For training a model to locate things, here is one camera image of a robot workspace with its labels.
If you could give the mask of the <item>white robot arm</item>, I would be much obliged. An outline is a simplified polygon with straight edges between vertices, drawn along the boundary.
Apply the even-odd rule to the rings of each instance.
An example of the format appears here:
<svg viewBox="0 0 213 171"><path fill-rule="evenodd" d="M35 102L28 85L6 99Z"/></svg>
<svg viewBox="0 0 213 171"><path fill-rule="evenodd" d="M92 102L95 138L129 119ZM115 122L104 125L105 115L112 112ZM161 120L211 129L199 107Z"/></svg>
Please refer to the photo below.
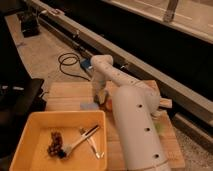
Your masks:
<svg viewBox="0 0 213 171"><path fill-rule="evenodd" d="M151 117L159 107L160 93L115 68L111 55L95 55L91 65L94 97L105 89L107 80L118 86L112 95L112 110L126 169L171 171Z"/></svg>

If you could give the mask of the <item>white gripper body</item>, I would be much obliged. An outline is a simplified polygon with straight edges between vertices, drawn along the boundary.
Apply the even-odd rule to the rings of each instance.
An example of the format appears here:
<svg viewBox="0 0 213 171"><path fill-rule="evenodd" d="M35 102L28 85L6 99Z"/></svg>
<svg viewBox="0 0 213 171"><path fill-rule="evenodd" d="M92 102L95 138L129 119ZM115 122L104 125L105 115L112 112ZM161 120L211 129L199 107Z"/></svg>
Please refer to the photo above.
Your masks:
<svg viewBox="0 0 213 171"><path fill-rule="evenodd" d="M95 102L105 102L108 92L105 90L106 80L104 77L95 75L92 78L92 93Z"/></svg>

